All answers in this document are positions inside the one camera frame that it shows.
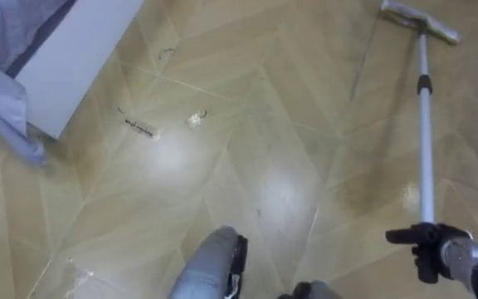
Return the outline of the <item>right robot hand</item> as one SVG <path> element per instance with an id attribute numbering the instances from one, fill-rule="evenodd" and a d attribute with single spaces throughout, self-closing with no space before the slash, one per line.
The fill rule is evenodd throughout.
<path id="1" fill-rule="evenodd" d="M 442 261 L 442 247 L 454 238 L 470 237 L 467 231 L 444 223 L 416 223 L 409 228 L 385 232 L 391 244 L 412 245 L 417 277 L 427 284 L 438 283 L 439 277 L 453 280 L 449 267 Z"/>

